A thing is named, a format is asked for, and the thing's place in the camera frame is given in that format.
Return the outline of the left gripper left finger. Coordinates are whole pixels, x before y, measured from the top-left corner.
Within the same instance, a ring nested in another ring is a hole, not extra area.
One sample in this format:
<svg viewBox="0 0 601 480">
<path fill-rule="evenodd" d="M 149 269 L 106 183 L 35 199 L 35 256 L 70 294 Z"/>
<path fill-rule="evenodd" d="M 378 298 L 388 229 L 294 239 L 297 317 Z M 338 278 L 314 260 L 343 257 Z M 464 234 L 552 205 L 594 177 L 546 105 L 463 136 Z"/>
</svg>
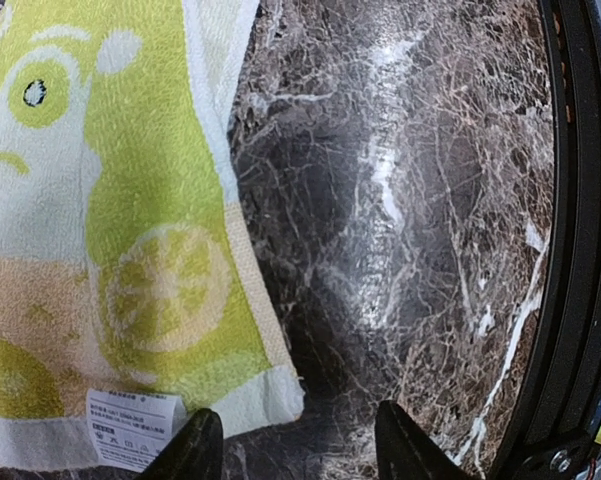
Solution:
<svg viewBox="0 0 601 480">
<path fill-rule="evenodd" d="M 220 480 L 223 463 L 220 416 L 196 411 L 137 480 Z"/>
</svg>

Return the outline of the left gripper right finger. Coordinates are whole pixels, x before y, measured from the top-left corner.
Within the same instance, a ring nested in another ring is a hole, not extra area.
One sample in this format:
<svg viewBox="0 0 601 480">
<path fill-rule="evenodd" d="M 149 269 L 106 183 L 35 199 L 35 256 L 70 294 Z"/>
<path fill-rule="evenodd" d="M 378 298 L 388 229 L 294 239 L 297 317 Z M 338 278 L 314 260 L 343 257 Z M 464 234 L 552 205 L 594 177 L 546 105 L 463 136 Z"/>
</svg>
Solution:
<svg viewBox="0 0 601 480">
<path fill-rule="evenodd" d="M 471 479 L 394 401 L 378 405 L 374 434 L 380 480 Z"/>
</svg>

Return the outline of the yellow-green crocodile towel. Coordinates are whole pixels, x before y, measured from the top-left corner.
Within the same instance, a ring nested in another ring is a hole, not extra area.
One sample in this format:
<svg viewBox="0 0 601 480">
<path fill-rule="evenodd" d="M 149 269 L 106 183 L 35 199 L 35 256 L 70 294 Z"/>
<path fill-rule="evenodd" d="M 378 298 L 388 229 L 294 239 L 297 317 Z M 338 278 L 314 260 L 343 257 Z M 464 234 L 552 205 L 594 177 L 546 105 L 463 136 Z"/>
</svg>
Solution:
<svg viewBox="0 0 601 480">
<path fill-rule="evenodd" d="M 0 467 L 142 471 L 304 393 L 227 138 L 253 1 L 0 9 Z"/>
</svg>

